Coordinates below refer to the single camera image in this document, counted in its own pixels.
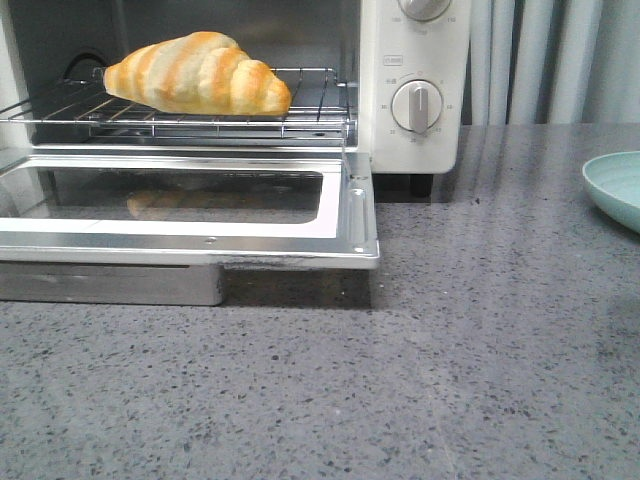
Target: toaster oven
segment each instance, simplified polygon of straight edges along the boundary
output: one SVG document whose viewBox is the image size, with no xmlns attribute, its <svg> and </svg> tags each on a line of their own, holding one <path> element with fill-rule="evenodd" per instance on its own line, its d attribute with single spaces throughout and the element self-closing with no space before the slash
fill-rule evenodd
<svg viewBox="0 0 640 480">
<path fill-rule="evenodd" d="M 0 0 L 0 298 L 218 304 L 224 271 L 373 269 L 372 175 L 456 160 L 470 0 Z M 278 117 L 163 113 L 106 66 L 219 31 Z"/>
</svg>

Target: granite countertop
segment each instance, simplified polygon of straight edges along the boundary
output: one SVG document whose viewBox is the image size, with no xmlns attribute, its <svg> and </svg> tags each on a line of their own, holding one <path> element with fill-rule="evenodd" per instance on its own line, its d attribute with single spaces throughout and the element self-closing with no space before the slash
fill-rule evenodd
<svg viewBox="0 0 640 480">
<path fill-rule="evenodd" d="M 216 308 L 0 303 L 3 479 L 636 479 L 640 235 L 581 165 L 640 126 L 465 128 L 379 192 L 371 273 Z"/>
</svg>

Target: plate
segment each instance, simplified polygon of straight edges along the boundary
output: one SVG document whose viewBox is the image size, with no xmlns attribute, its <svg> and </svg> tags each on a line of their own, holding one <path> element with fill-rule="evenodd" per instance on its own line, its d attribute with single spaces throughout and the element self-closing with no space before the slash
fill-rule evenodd
<svg viewBox="0 0 640 480">
<path fill-rule="evenodd" d="M 582 175 L 595 204 L 640 233 L 640 152 L 596 157 L 583 165 Z"/>
</svg>

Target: white knob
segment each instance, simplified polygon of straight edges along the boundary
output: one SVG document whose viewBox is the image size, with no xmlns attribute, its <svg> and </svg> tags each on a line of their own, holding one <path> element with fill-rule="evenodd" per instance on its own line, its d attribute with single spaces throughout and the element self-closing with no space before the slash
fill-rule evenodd
<svg viewBox="0 0 640 480">
<path fill-rule="evenodd" d="M 398 0 L 407 17 L 426 22 L 444 13 L 451 0 Z"/>
<path fill-rule="evenodd" d="M 424 134 L 438 121 L 442 95 L 426 80 L 412 80 L 401 86 L 391 101 L 391 114 L 405 130 Z"/>
</svg>

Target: oven control panel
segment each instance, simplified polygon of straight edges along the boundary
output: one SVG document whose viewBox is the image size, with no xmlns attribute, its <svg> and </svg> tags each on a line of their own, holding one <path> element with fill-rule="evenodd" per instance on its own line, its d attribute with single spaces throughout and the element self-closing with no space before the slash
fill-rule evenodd
<svg viewBox="0 0 640 480">
<path fill-rule="evenodd" d="M 372 169 L 444 173 L 456 160 L 471 0 L 376 8 Z"/>
</svg>

